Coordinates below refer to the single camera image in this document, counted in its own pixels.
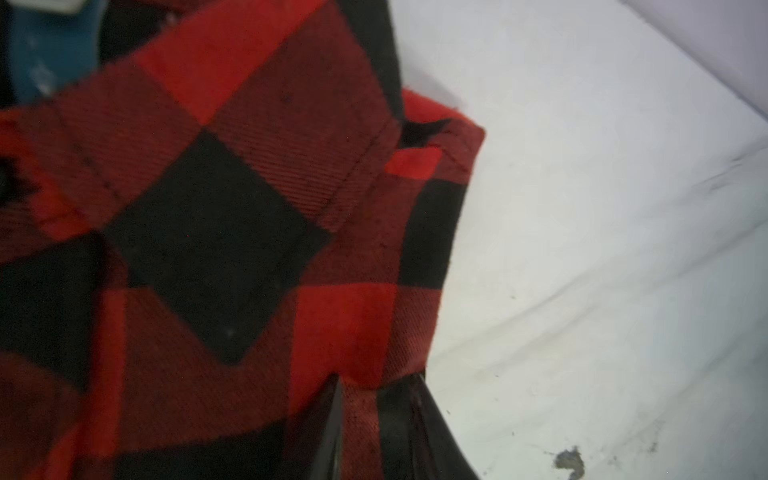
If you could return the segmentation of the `red black plaid shirt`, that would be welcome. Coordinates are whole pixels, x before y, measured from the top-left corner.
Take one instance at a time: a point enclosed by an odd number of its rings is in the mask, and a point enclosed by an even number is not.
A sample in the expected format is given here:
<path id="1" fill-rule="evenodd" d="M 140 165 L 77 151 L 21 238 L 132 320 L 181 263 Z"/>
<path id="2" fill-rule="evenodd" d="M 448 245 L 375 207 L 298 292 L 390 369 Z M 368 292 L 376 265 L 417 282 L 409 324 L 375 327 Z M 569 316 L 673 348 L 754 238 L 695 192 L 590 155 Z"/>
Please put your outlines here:
<path id="1" fill-rule="evenodd" d="M 386 479 L 484 130 L 402 86 L 385 1 L 1 5 L 1 475 Z"/>

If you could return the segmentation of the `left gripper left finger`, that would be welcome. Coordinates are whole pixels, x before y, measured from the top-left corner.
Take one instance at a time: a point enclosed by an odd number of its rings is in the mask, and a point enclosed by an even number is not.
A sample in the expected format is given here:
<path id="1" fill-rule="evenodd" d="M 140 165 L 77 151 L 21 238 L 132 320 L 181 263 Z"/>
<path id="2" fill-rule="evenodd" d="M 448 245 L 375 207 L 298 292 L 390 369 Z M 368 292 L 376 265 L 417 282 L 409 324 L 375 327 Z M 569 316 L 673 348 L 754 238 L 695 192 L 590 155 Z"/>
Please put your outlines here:
<path id="1" fill-rule="evenodd" d="M 307 411 L 301 438 L 300 479 L 339 479 L 343 440 L 343 387 L 331 376 Z"/>

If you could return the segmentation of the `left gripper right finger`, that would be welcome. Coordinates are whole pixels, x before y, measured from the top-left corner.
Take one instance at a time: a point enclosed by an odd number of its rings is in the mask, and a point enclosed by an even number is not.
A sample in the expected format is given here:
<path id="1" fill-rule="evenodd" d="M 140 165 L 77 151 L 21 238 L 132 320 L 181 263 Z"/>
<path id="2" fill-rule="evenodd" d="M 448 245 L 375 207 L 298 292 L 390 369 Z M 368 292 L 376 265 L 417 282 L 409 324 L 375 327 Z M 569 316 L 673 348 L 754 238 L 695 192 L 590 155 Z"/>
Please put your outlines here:
<path id="1" fill-rule="evenodd" d="M 478 479 L 421 373 L 380 389 L 377 409 L 386 479 Z"/>

